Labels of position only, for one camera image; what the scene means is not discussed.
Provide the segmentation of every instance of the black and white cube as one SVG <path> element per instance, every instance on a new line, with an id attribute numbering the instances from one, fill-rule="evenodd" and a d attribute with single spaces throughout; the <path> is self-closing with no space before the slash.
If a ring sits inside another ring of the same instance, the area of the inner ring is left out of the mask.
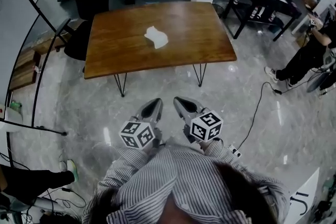
<path id="1" fill-rule="evenodd" d="M 210 111 L 191 120 L 190 134 L 204 142 L 218 137 L 222 131 L 223 119 Z"/>
<path id="2" fill-rule="evenodd" d="M 150 123 L 126 121 L 119 135 L 126 147 L 143 149 L 155 139 Z"/>

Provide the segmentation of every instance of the striped shirt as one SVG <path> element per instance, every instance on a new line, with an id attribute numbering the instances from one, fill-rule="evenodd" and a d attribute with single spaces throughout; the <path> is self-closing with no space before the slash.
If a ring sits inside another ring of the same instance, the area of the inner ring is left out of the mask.
<path id="1" fill-rule="evenodd" d="M 156 155 L 141 150 L 118 149 L 114 161 L 95 195 L 117 189 L 112 198 L 120 208 L 107 216 L 112 223 L 157 223 L 167 198 L 172 194 L 178 208 L 200 223 L 251 223 L 241 210 L 232 208 L 229 190 L 215 163 L 231 164 L 245 178 L 259 187 L 279 223 L 289 210 L 289 191 L 278 180 L 249 171 L 242 166 L 223 141 L 212 141 L 205 152 L 183 145 L 172 138 Z M 93 200 L 83 212 L 89 221 Z"/>

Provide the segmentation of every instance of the floor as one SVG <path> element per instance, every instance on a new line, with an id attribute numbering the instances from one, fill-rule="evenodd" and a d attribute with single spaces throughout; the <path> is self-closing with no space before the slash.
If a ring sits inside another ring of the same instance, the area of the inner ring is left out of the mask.
<path id="1" fill-rule="evenodd" d="M 226 0 L 216 1 L 225 5 Z M 224 23 L 232 32 L 238 29 L 233 13 Z M 39 91 L 36 125 L 66 131 L 68 136 L 22 130 L 11 136 L 13 158 L 30 169 L 53 172 L 59 170 L 60 159 L 73 159 L 80 179 L 71 187 L 89 201 L 97 182 L 118 158 L 113 146 L 123 145 L 119 128 L 148 100 L 159 97 L 164 102 L 158 123 L 163 139 L 184 138 L 183 121 L 173 107 L 177 95 L 197 99 L 217 111 L 224 119 L 222 139 L 227 145 L 238 146 L 251 126 L 261 85 L 268 81 L 264 66 L 283 68 L 298 50 L 290 31 L 276 42 L 273 36 L 260 25 L 248 25 L 236 40 L 229 35 L 238 60 L 208 64 L 201 88 L 192 66 L 130 73 L 125 98 L 120 97 L 113 77 L 85 80 L 83 62 L 54 51 Z M 277 88 L 285 90 L 286 86 L 280 83 Z M 272 173 L 283 165 L 285 156 L 288 164 L 319 166 L 319 196 L 322 184 L 335 172 L 336 91 L 319 98 L 318 92 L 308 94 L 306 88 L 305 84 L 275 95 L 265 86 L 254 127 L 241 147 L 241 161 L 262 173 Z M 14 100 L 23 104 L 26 124 L 32 118 L 35 89 L 32 85 L 14 92 Z M 64 195 L 61 191 L 52 194 L 53 198 Z"/>

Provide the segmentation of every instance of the tiled floor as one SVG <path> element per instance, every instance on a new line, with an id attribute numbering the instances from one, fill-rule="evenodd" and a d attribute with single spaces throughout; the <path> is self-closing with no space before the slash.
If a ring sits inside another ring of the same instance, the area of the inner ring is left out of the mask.
<path id="1" fill-rule="evenodd" d="M 123 5 L 120 0 L 113 1 Z M 226 0 L 216 1 L 225 5 Z M 233 14 L 225 24 L 232 32 L 238 28 Z M 22 130 L 11 137 L 13 158 L 31 169 L 54 172 L 60 159 L 73 159 L 80 179 L 72 188 L 89 200 L 97 181 L 117 158 L 112 146 L 122 145 L 119 128 L 146 101 L 160 97 L 164 102 L 158 124 L 163 138 L 183 139 L 183 122 L 173 107 L 177 95 L 198 99 L 216 110 L 224 119 L 223 140 L 237 146 L 250 128 L 261 85 L 268 81 L 264 66 L 283 68 L 298 50 L 289 31 L 276 42 L 271 41 L 273 36 L 267 27 L 254 25 L 245 27 L 237 40 L 230 36 L 238 60 L 208 64 L 202 88 L 197 86 L 192 66 L 130 73 L 125 98 L 120 97 L 113 77 L 84 80 L 83 62 L 62 51 L 52 52 L 40 87 L 36 125 L 66 131 L 68 136 Z M 281 83 L 277 87 L 285 89 Z M 320 193 L 323 182 L 335 170 L 336 91 L 320 99 L 317 92 L 306 93 L 306 88 L 303 85 L 284 95 L 264 88 L 254 127 L 241 147 L 241 161 L 268 173 L 283 164 L 285 155 L 288 164 L 319 166 Z M 14 99 L 23 104 L 26 124 L 31 121 L 35 89 L 33 85 L 14 93 Z M 62 193 L 52 195 L 56 198 Z"/>

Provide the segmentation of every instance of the black pants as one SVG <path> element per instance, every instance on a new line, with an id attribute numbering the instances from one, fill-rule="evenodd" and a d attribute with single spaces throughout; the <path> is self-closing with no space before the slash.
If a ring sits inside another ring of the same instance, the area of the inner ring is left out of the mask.
<path id="1" fill-rule="evenodd" d="M 30 204 L 48 188 L 59 188 L 74 182 L 70 171 L 52 173 L 48 170 L 21 170 L 1 165 L 8 187 L 4 193 Z"/>
<path id="2" fill-rule="evenodd" d="M 323 54 L 325 47 L 309 42 L 305 47 L 298 50 L 295 56 L 282 70 L 277 70 L 277 79 L 290 79 L 290 84 L 298 83 L 312 68 L 323 65 Z"/>

